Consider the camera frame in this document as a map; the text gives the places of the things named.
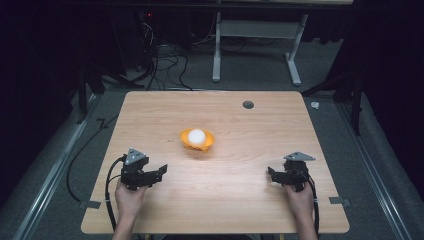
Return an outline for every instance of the black cable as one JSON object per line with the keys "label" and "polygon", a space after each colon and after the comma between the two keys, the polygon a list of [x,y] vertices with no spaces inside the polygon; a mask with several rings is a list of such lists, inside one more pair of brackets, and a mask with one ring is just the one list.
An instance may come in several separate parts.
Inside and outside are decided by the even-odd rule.
{"label": "black cable", "polygon": [[181,84],[179,84],[177,82],[174,82],[172,80],[171,76],[169,75],[169,72],[170,72],[171,68],[174,67],[174,66],[176,66],[180,60],[178,59],[177,56],[169,56],[169,57],[174,57],[176,59],[176,61],[175,61],[175,64],[172,64],[171,66],[168,67],[168,69],[166,71],[166,76],[167,76],[168,80],[171,81],[173,84],[175,84],[177,86],[182,86]]}
{"label": "black cable", "polygon": [[159,79],[158,77],[155,77],[155,80],[156,80],[156,84],[158,85],[159,91],[163,91],[166,89],[165,83],[161,79]]}
{"label": "black cable", "polygon": [[214,38],[209,39],[208,41],[204,41],[202,43],[198,43],[193,45],[194,48],[200,49],[200,50],[209,50],[215,48],[215,42],[210,42],[210,40],[213,40]]}
{"label": "black cable", "polygon": [[172,46],[172,50],[169,53],[166,53],[166,54],[165,53],[162,53],[162,55],[163,54],[164,55],[171,55],[172,53],[174,53],[174,52],[177,51],[177,44],[175,44],[175,43],[162,44],[162,45],[158,46],[158,48],[159,49],[163,49],[163,48],[169,47],[169,46]]}
{"label": "black cable", "polygon": [[[227,40],[228,42],[230,42],[231,40],[234,40],[234,38],[228,38],[227,37],[224,40]],[[241,43],[241,46],[238,49],[228,50],[228,49],[225,49],[225,47],[224,47],[224,41],[223,41],[222,44],[221,44],[221,49],[222,49],[222,51],[225,51],[225,52],[238,52],[238,51],[242,50],[246,46],[246,38],[241,38],[240,41],[235,42],[232,45],[236,45],[236,44],[239,44],[239,43]]]}
{"label": "black cable", "polygon": [[176,60],[175,61],[172,61],[171,59],[167,59],[166,57],[159,57],[159,60],[160,61],[167,61],[167,62],[171,62],[171,65],[169,65],[168,67],[166,67],[166,68],[161,68],[161,69],[158,69],[157,71],[159,72],[159,71],[169,71],[169,69],[170,68],[172,68],[173,66],[175,66],[175,65],[177,65],[177,63],[178,63],[178,58],[176,57],[176,56],[169,56],[169,57],[174,57]]}
{"label": "black cable", "polygon": [[78,152],[75,154],[75,156],[72,158],[71,163],[68,166],[68,171],[66,173],[66,188],[68,189],[69,194],[71,195],[71,197],[73,199],[75,199],[75,201],[77,201],[79,204],[81,204],[81,199],[79,199],[71,190],[71,186],[70,186],[70,173],[71,173],[71,169],[72,169],[72,165],[74,164],[75,160],[77,159],[77,157],[81,154],[82,150],[84,150],[85,147],[87,147],[87,145],[105,128],[108,128],[109,124],[114,121],[116,118],[118,118],[118,115],[114,116],[112,119],[110,119],[103,127],[101,127],[95,134],[93,134],[90,139],[78,150]]}
{"label": "black cable", "polygon": [[317,191],[315,188],[315,182],[312,179],[312,177],[308,174],[308,177],[306,177],[303,172],[295,169],[297,173],[299,173],[300,175],[303,176],[303,178],[305,178],[305,180],[308,181],[309,185],[311,186],[312,189],[312,197],[314,200],[314,213],[315,213],[315,221],[314,221],[314,228],[315,228],[315,233],[317,234],[317,237],[320,237],[320,234],[318,233],[319,230],[319,208],[318,208],[318,197],[317,197]]}
{"label": "black cable", "polygon": [[113,215],[112,203],[110,201],[110,194],[109,194],[109,183],[112,180],[112,179],[110,179],[110,175],[112,174],[112,170],[116,166],[116,164],[118,164],[119,162],[125,161],[126,157],[127,157],[127,155],[124,154],[123,157],[120,157],[120,158],[116,159],[115,162],[113,162],[112,166],[110,166],[110,168],[109,168],[109,172],[108,172],[107,178],[106,178],[105,200],[106,200],[107,212],[109,214],[109,218],[110,218],[110,222],[112,224],[113,231],[115,231],[115,228],[116,228],[116,220],[115,220],[115,216]]}
{"label": "black cable", "polygon": [[156,53],[155,54],[156,55],[156,61],[155,61],[156,64],[152,61],[152,64],[154,65],[154,70],[152,72],[152,77],[150,78],[149,85],[147,85],[146,91],[149,91],[150,86],[152,85],[152,81],[153,81],[153,79],[154,79],[154,77],[156,75],[156,72],[158,70],[158,62],[159,62],[159,57],[158,57],[159,49],[158,48],[156,48],[156,52],[155,53]]}
{"label": "black cable", "polygon": [[144,85],[138,85],[120,75],[116,75],[112,72],[107,71],[106,69],[103,69],[99,66],[97,66],[94,63],[91,63],[91,67],[93,67],[95,70],[97,70],[99,73],[110,76],[111,78],[113,78],[114,80],[118,81],[119,83],[128,86],[128,87],[132,87],[132,88],[144,88]]}
{"label": "black cable", "polygon": [[151,61],[149,63],[149,65],[147,66],[147,70],[140,76],[134,78],[133,80],[131,80],[130,82],[136,83],[138,81],[144,80],[146,79],[150,74],[153,73],[154,67],[153,67],[153,61]]}
{"label": "black cable", "polygon": [[109,179],[109,183],[112,182],[113,179],[120,177],[121,175],[116,175],[115,177]]}
{"label": "black cable", "polygon": [[185,88],[189,89],[190,91],[193,91],[193,88],[191,88],[190,86],[185,85],[183,83],[183,80],[181,79],[182,76],[184,75],[185,71],[187,70],[188,58],[187,58],[187,56],[184,56],[184,55],[179,55],[179,56],[183,57],[186,61],[185,61],[185,64],[184,64],[184,69],[180,73],[180,76],[178,77],[178,79],[180,80],[180,83],[181,83],[182,86],[184,86]]}

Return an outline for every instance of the wooden table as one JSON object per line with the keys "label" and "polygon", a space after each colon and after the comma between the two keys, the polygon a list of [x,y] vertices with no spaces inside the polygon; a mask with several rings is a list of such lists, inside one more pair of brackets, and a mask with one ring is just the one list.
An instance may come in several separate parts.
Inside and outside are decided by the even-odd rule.
{"label": "wooden table", "polygon": [[[246,109],[243,102],[252,101]],[[179,133],[186,128],[212,132],[208,152],[187,149]],[[285,190],[272,183],[270,166],[284,171],[283,156],[300,151],[317,187],[320,232],[348,231],[331,173],[298,92],[130,92],[127,94],[95,184],[81,229],[112,233],[104,203],[107,172],[133,147],[150,157],[145,171],[168,164],[163,181],[149,188],[135,224],[139,233],[293,233]],[[112,176],[120,173],[117,165]],[[118,215],[110,185],[113,209]]]}

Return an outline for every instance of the metal bracket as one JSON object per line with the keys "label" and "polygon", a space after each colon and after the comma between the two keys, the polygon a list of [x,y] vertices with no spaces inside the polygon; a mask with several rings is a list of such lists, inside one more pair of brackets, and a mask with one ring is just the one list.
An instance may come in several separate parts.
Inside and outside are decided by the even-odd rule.
{"label": "metal bracket", "polygon": [[314,157],[309,156],[307,154],[301,153],[301,152],[294,152],[292,154],[289,154],[284,157],[286,160],[290,161],[313,161],[315,160]]}
{"label": "metal bracket", "polygon": [[88,201],[88,202],[81,202],[79,207],[82,209],[87,209],[87,208],[94,208],[94,209],[99,209],[101,205],[101,202],[96,202],[96,201]]}
{"label": "metal bracket", "polygon": [[131,163],[135,163],[145,158],[146,154],[135,150],[134,148],[130,148],[128,150],[127,158],[125,159],[125,165],[130,165]]}
{"label": "metal bracket", "polygon": [[350,200],[342,197],[329,197],[331,204],[341,204],[343,207],[350,207]]}

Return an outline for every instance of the person's hand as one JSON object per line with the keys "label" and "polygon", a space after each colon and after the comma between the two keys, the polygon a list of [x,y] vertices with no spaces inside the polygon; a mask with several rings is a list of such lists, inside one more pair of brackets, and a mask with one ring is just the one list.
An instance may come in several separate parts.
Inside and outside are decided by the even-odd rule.
{"label": "person's hand", "polygon": [[119,217],[112,239],[130,239],[135,220],[143,205],[144,194],[148,186],[137,191],[128,190],[125,184],[118,180],[115,199],[118,205]]}
{"label": "person's hand", "polygon": [[300,192],[295,192],[293,185],[284,185],[284,188],[289,198],[290,208],[296,218],[299,240],[318,239],[312,218],[314,199],[311,186],[305,183],[305,188]]}
{"label": "person's hand", "polygon": [[300,192],[295,192],[293,185],[284,185],[284,188],[289,197],[290,208],[296,218],[312,217],[314,199],[311,186],[305,183],[305,188]]}

